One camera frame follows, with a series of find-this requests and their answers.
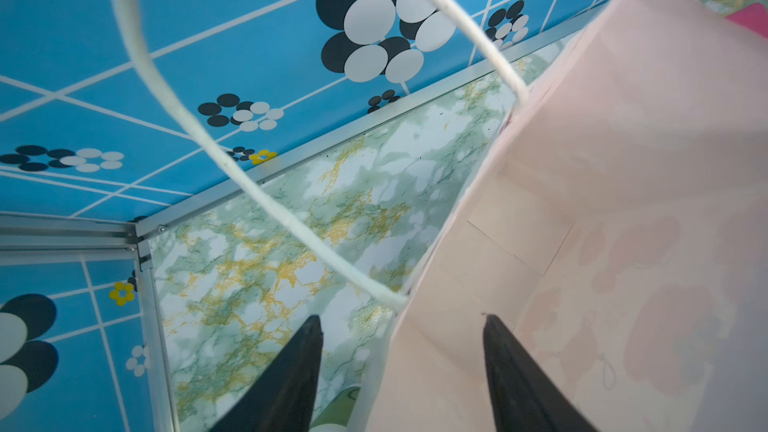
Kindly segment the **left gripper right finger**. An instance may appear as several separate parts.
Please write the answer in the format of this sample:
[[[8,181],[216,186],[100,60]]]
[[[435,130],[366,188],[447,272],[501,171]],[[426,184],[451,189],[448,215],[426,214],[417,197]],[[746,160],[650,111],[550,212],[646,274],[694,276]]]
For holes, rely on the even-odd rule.
[[[498,431],[596,431],[493,314],[486,317],[483,350]]]

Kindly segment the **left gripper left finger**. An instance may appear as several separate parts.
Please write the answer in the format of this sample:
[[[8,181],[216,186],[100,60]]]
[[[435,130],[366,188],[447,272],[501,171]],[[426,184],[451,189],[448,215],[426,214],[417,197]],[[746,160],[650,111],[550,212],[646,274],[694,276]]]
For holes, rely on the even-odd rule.
[[[214,431],[307,431],[317,393],[323,347],[320,317],[312,315]]]

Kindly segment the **red white gift bag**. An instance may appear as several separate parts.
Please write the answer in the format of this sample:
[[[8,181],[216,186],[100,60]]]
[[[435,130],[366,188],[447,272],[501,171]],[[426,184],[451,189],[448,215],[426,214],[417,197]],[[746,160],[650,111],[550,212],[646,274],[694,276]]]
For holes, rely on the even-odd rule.
[[[767,0],[609,0],[513,63],[248,176],[337,274],[226,181],[142,224],[174,431],[242,404],[309,315],[310,413],[348,431],[495,431],[495,316],[600,431],[767,427]]]

